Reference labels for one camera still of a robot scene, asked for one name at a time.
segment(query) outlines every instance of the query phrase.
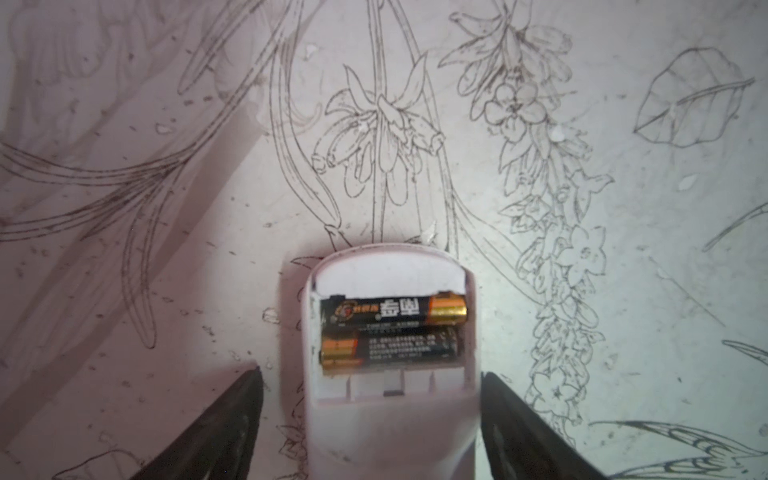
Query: long narrow leaf drawing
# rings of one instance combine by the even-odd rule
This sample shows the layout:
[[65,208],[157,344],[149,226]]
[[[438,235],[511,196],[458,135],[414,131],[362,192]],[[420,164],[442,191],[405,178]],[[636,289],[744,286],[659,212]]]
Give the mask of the long narrow leaf drawing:
[[689,48],[650,84],[634,133],[655,144],[689,147],[715,141],[741,105],[741,70],[716,48]]

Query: black and gold battery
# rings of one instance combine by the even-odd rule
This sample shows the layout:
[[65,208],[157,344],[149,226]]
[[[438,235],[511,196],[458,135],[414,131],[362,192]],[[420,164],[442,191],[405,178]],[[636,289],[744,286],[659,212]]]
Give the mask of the black and gold battery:
[[347,299],[343,295],[320,301],[323,332],[396,331],[420,326],[461,325],[467,320],[463,295]]
[[451,362],[460,342],[453,326],[421,326],[397,333],[349,331],[323,334],[320,364],[324,372],[364,366]]

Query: battery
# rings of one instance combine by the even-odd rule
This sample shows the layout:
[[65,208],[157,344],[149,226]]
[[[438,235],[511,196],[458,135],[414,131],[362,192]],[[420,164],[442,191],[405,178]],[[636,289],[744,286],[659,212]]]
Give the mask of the battery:
[[397,333],[349,331],[323,334],[324,371],[456,360],[460,342],[453,326],[421,326]]
[[395,332],[420,326],[460,325],[467,320],[463,295],[440,292],[432,296],[347,299],[335,295],[320,300],[323,332]]

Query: leaf drawing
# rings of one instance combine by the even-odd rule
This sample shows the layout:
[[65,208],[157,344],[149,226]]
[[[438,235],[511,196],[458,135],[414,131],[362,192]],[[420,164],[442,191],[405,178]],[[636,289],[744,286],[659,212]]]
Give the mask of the leaf drawing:
[[741,105],[741,70],[716,48],[689,48],[651,82],[634,133],[655,144],[715,141]]

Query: battery label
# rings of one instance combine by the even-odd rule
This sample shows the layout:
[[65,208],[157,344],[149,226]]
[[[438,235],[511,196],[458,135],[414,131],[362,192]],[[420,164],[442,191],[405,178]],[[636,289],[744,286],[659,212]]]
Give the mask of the battery label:
[[320,309],[323,331],[394,332],[429,325],[458,325],[467,320],[465,297],[452,292],[370,299],[335,295],[321,300]]
[[399,333],[348,332],[323,335],[320,362],[325,370],[455,360],[456,329],[422,326]]

